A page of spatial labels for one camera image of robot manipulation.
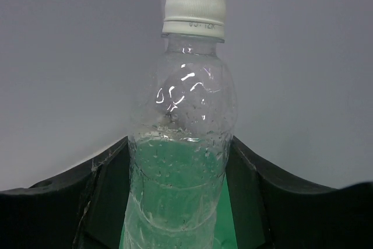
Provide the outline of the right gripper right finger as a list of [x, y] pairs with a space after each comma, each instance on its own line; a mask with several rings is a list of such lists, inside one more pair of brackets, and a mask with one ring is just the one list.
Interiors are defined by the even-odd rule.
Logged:
[[239, 248], [371, 248], [372, 183], [319, 185], [231, 143], [227, 185]]

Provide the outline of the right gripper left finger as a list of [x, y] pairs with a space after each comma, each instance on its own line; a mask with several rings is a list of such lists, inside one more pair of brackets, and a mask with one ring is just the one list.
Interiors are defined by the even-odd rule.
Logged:
[[128, 139], [29, 188], [1, 191], [1, 248], [119, 248]]

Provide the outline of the clear bottle white cap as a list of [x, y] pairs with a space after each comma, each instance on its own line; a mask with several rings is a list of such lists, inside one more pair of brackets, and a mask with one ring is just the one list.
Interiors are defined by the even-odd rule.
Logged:
[[237, 120], [227, 0], [166, 0], [165, 52], [141, 83], [128, 135], [125, 248], [212, 248]]

